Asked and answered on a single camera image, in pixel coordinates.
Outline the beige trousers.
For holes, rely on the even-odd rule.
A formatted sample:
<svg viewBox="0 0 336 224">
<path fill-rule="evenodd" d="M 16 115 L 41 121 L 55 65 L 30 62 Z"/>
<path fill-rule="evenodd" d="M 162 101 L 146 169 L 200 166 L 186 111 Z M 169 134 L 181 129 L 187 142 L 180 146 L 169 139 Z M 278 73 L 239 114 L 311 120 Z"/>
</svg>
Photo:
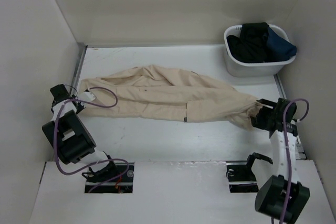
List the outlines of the beige trousers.
<svg viewBox="0 0 336 224">
<path fill-rule="evenodd" d="M 80 82 L 103 108 L 87 106 L 89 116 L 144 118 L 192 123 L 229 121 L 251 130 L 250 118 L 262 108 L 257 97 L 224 81 L 193 71 L 156 65 L 135 67 Z"/>
</svg>

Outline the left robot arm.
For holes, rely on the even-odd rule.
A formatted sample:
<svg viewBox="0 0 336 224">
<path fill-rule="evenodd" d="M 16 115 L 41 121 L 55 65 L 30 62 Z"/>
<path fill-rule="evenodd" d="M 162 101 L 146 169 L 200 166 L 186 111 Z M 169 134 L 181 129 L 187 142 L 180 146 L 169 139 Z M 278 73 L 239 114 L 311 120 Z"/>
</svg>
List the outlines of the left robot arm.
<svg viewBox="0 0 336 224">
<path fill-rule="evenodd" d="M 111 156 L 96 149 L 97 145 L 78 114 L 86 105 L 94 104 L 96 96 L 93 88 L 81 94 L 71 94 L 64 84 L 50 89 L 53 96 L 50 122 L 42 126 L 42 131 L 57 158 L 63 164 L 83 162 L 88 167 L 81 175 L 90 183 L 113 181 L 120 174 Z"/>
</svg>

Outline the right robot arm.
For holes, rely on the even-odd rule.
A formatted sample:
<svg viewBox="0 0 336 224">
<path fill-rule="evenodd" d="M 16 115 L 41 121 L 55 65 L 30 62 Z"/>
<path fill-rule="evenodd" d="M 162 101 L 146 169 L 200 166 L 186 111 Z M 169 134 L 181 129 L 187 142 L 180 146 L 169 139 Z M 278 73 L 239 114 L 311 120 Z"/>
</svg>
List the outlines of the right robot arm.
<svg viewBox="0 0 336 224">
<path fill-rule="evenodd" d="M 297 100 L 260 99 L 259 103 L 262 107 L 251 117 L 251 124 L 269 132 L 272 158 L 265 160 L 272 164 L 272 174 L 257 193 L 255 210 L 279 223 L 295 223 L 310 197 L 310 190 L 300 182 L 296 168 Z"/>
</svg>

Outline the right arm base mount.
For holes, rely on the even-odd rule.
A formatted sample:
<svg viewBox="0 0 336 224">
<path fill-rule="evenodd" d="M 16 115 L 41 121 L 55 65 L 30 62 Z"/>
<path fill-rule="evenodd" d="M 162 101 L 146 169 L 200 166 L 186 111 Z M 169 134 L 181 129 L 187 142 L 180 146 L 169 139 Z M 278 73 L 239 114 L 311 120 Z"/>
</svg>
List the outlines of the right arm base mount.
<svg viewBox="0 0 336 224">
<path fill-rule="evenodd" d="M 226 178 L 231 193 L 257 193 L 257 179 L 246 162 L 226 163 Z"/>
</svg>

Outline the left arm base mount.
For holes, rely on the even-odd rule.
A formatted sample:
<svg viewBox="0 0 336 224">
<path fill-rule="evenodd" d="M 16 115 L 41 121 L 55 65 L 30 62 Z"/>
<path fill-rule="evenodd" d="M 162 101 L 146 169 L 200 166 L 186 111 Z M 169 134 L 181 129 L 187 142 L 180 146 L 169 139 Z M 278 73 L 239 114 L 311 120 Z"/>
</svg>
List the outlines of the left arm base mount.
<svg viewBox="0 0 336 224">
<path fill-rule="evenodd" d="M 90 168 L 87 172 L 82 173 L 85 178 L 86 194 L 131 194 L 133 193 L 134 180 L 134 163 L 129 164 L 127 172 L 127 164 L 116 163 L 115 167 L 107 165 L 103 171 L 93 173 Z"/>
</svg>

